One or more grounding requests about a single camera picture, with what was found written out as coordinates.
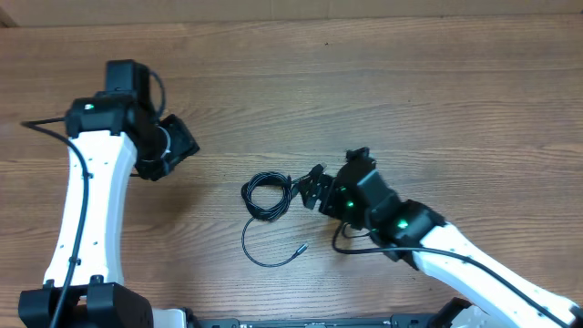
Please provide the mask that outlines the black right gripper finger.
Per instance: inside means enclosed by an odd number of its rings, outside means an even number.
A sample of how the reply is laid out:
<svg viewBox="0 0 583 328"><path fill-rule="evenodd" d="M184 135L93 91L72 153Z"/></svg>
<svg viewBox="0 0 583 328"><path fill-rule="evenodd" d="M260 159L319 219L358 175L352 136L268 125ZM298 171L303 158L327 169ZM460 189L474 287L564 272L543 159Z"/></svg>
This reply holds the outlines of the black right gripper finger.
<svg viewBox="0 0 583 328"><path fill-rule="evenodd" d="M315 165L307 175L300 178L298 182L298 191L300 193L307 193L310 186L314 183L314 181L318 180L318 178L323 174L323 172L324 172L323 164Z"/></svg>
<svg viewBox="0 0 583 328"><path fill-rule="evenodd" d="M317 181L310 186L307 193L301 193L303 206L313 210L316 202L326 203L331 193L334 177L330 175L321 175Z"/></svg>

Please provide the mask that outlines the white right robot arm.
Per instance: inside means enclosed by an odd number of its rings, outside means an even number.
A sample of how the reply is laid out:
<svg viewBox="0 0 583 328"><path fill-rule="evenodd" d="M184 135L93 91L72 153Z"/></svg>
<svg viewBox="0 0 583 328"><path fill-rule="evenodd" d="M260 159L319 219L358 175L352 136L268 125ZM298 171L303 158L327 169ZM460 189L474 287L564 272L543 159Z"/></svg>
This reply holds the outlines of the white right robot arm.
<svg viewBox="0 0 583 328"><path fill-rule="evenodd" d="M429 206L403 200L376 168L367 148L349 150L336 175L317 165L294 191L305 208L367 229L382 253L463 294L506 327L579 327L582 308L508 269L477 248Z"/></svg>

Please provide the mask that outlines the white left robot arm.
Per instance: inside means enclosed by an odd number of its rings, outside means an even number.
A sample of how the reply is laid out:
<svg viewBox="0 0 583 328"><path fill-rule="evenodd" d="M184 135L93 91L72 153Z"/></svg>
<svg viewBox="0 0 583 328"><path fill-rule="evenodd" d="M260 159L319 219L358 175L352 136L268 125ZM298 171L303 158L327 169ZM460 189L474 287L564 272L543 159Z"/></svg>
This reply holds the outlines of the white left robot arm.
<svg viewBox="0 0 583 328"><path fill-rule="evenodd" d="M106 64L105 88L60 118L69 173L56 248L43 285L23 291L27 327L197 327L189 308L157 309L124 285L120 242L129 180L157 181L199 145L181 119L155 106L159 76L132 59Z"/></svg>

